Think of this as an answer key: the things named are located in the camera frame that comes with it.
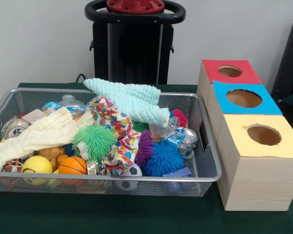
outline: dark green table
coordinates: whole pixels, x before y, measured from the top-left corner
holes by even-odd
[[[82,84],[21,83],[19,87],[84,88]],[[158,86],[196,92],[195,85]],[[292,234],[288,212],[225,212],[217,184],[202,198],[0,193],[0,233]]]

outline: light blue muslin cloth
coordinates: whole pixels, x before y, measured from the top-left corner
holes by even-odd
[[[86,79],[84,85],[96,95],[109,99],[133,121],[164,126],[169,120],[168,108],[157,105],[161,91],[155,87],[113,83],[98,78]]]

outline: stacked boxes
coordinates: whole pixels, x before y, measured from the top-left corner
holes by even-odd
[[[221,158],[218,188],[225,210],[287,210],[293,198],[293,129],[250,64],[204,60],[198,95]]]

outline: yellow smiley ball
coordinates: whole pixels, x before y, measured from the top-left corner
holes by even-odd
[[[21,171],[23,173],[52,173],[52,165],[45,157],[33,156],[25,161]],[[24,178],[24,180],[31,185],[40,185],[48,181],[44,178]]]

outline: wooden box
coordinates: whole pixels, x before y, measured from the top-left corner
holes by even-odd
[[[223,114],[282,115],[261,84],[227,84],[214,81],[207,112],[215,141],[218,141]]]
[[[293,129],[283,116],[224,115],[217,148],[226,211],[286,211],[293,198]]]
[[[202,60],[197,95],[208,104],[213,81],[235,84],[261,84],[247,60]]]

